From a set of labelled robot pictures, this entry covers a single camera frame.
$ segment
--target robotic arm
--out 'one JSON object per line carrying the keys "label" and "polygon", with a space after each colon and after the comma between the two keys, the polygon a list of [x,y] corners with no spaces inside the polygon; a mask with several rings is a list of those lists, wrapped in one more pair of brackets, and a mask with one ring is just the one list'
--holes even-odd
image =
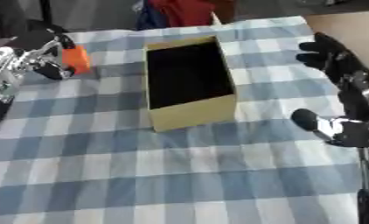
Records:
{"label": "robotic arm", "polygon": [[76,67],[62,63],[62,51],[71,49],[76,45],[69,37],[51,30],[31,31],[0,47],[0,122],[28,72],[56,81],[74,75]]}
{"label": "robotic arm", "polygon": [[322,33],[315,34],[315,42],[299,47],[305,53],[296,58],[307,67],[323,71],[338,87],[345,115],[325,119],[301,108],[291,119],[328,144],[358,148],[363,179],[358,193],[359,223],[369,224],[369,69],[344,45]]}

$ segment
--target table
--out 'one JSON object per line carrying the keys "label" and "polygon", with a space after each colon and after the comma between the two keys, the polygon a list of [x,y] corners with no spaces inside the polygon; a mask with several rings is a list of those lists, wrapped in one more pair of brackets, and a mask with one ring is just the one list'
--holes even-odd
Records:
{"label": "table", "polygon": [[[155,133],[145,43],[217,35],[235,119]],[[337,90],[295,59],[302,17],[212,27],[73,33],[91,74],[28,75],[0,127],[0,224],[356,224],[357,152],[289,119],[342,114]]]}
{"label": "table", "polygon": [[369,11],[308,16],[315,32],[324,32],[345,43],[369,66]]}

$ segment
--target tan box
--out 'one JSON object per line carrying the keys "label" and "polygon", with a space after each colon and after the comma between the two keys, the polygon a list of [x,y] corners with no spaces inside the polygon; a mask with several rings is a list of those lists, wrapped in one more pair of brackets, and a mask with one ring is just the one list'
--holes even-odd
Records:
{"label": "tan box", "polygon": [[233,119],[236,90],[216,37],[149,44],[145,53],[155,131]]}

